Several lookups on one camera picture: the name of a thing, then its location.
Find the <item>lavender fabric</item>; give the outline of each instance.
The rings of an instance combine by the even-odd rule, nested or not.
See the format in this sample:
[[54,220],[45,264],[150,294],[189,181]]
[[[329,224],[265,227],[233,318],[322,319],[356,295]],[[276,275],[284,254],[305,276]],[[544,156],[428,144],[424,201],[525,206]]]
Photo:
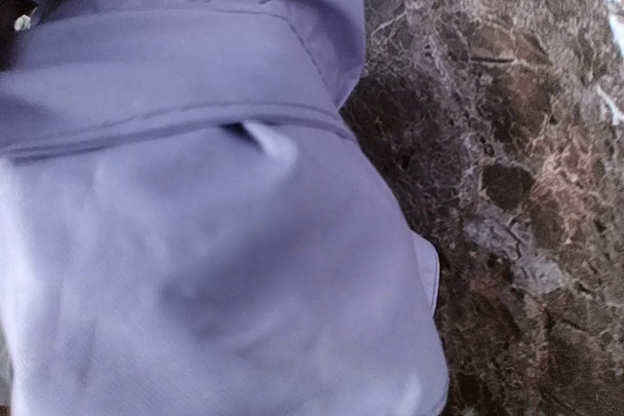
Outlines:
[[47,0],[0,74],[13,414],[437,415],[412,233],[338,114],[362,0]]

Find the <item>brown marble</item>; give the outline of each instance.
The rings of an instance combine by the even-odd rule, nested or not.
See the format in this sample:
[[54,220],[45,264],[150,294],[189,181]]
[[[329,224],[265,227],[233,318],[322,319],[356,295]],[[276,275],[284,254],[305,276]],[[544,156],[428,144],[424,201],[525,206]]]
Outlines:
[[443,255],[446,414],[624,414],[621,7],[367,3],[345,117]]

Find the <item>stone texture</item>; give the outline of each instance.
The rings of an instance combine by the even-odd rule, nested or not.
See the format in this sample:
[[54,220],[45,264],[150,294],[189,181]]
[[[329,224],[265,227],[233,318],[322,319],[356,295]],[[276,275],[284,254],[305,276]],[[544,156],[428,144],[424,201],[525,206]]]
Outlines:
[[620,7],[367,5],[344,114],[442,253],[446,414],[624,414]]

